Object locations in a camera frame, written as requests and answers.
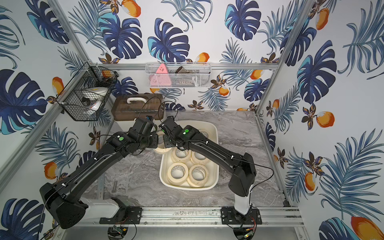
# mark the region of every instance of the white roll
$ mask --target white roll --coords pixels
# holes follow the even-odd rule
[[[189,169],[187,182],[191,187],[193,188],[203,187],[207,181],[208,181],[208,169],[204,165],[196,164]]]
[[[202,164],[202,165],[205,165],[208,162],[210,162],[210,160],[208,158],[206,158],[204,155],[202,155],[202,154],[200,154],[198,152],[192,152],[192,154],[191,154],[191,161],[194,164]]]
[[[157,134],[159,136],[159,143],[157,144],[157,148],[153,149],[153,151],[155,151],[158,154],[166,154],[167,152],[174,149],[173,147],[165,148],[164,139],[163,139],[163,135],[165,135],[165,133],[163,131],[158,131]]]
[[[188,178],[188,167],[182,162],[173,163],[167,171],[167,177],[172,185],[179,186]]]
[[[209,138],[208,132],[205,129],[199,129],[199,132],[201,132],[206,138]]]
[[[191,154],[192,154],[192,151],[191,150],[179,150],[177,149],[176,147],[173,149],[172,151],[172,161],[173,162],[183,162],[183,163],[186,163],[188,162],[190,159],[191,159]]]

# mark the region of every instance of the marble tabletop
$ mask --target marble tabletop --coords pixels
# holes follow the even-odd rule
[[[213,123],[218,130],[219,144],[240,154],[253,156],[255,163],[270,166],[260,139],[254,113],[249,111],[179,111],[176,120],[200,120]],[[114,123],[111,133],[121,131]],[[159,178],[162,155],[145,150],[138,156],[127,156],[105,173],[104,198],[117,197],[134,206],[153,207],[216,207],[233,206],[235,195],[228,188],[230,174],[222,168],[215,187],[204,191],[185,191],[165,186]],[[271,170],[256,166],[256,182],[263,181]],[[83,197],[95,199],[97,183],[93,183]],[[251,195],[253,206],[282,207],[275,178],[256,186]]]

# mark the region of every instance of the white plastic tub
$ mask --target white plastic tub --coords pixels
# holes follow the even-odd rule
[[[203,121],[195,121],[195,120],[182,120],[182,121],[176,121],[177,124],[179,124],[182,128],[184,128],[187,125],[191,125],[194,128],[199,129],[200,131],[205,131],[208,133],[208,138],[215,143],[218,143],[218,134],[217,134],[217,128],[215,125],[213,125],[210,122],[203,122]],[[205,164],[205,167],[208,169],[208,181],[205,183],[203,187],[200,188],[192,188],[187,181],[185,181],[183,184],[179,186],[173,186],[171,185],[168,177],[167,172],[168,168],[174,163],[171,159],[172,151],[167,152],[165,155],[163,155],[161,159],[161,166],[160,166],[160,180],[161,182],[168,187],[181,189],[181,190],[190,190],[190,191],[201,191],[201,190],[208,190],[213,188],[218,181],[218,165],[212,161]],[[190,169],[194,163],[192,161],[187,161],[185,163]]]

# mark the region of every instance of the black mounting bracket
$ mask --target black mounting bracket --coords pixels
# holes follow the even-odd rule
[[[142,208],[141,207],[127,207],[123,202],[115,197],[112,198],[118,205],[119,210],[112,218],[100,218],[99,224],[116,224],[122,222],[122,224],[140,224]]]
[[[244,216],[238,213],[234,207],[222,207],[221,208],[221,223],[228,225],[253,225],[253,220],[257,225],[263,224],[260,216],[260,211],[257,208],[249,209],[248,213]]]

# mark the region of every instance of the box handle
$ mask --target box handle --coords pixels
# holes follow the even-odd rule
[[[127,103],[131,103],[132,101],[142,101],[144,103],[147,102],[147,100],[145,98],[138,98],[138,97],[127,98]]]

